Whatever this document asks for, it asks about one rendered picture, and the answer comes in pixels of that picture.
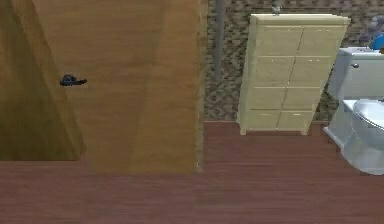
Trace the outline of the blue round object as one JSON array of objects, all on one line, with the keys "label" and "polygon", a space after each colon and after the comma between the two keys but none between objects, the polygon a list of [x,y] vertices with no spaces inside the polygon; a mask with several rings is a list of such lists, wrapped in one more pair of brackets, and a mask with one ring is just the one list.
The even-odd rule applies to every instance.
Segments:
[{"label": "blue round object", "polygon": [[376,36],[370,44],[370,48],[373,50],[380,50],[384,47],[384,32]]}]

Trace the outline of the white toilet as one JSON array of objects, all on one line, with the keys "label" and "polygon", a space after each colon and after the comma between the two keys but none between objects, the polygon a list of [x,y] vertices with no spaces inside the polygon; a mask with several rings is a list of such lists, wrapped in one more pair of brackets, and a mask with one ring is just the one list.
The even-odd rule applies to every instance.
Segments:
[{"label": "white toilet", "polygon": [[368,47],[339,49],[328,94],[338,107],[325,133],[352,167],[384,175],[384,54]]}]

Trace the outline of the brown wooden room door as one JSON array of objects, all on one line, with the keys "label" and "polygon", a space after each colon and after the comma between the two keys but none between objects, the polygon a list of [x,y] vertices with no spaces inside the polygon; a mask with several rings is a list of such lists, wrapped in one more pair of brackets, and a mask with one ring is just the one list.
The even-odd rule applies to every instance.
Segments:
[{"label": "brown wooden room door", "polygon": [[[0,161],[188,174],[208,0],[0,0]],[[61,86],[65,74],[86,79]]]}]

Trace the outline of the cream chest of drawers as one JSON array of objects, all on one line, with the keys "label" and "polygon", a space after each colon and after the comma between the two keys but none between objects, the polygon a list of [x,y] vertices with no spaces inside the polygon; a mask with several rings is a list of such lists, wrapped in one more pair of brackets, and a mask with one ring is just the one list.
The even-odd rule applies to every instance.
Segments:
[{"label": "cream chest of drawers", "polygon": [[249,131],[308,133],[348,17],[252,14],[237,123]]}]

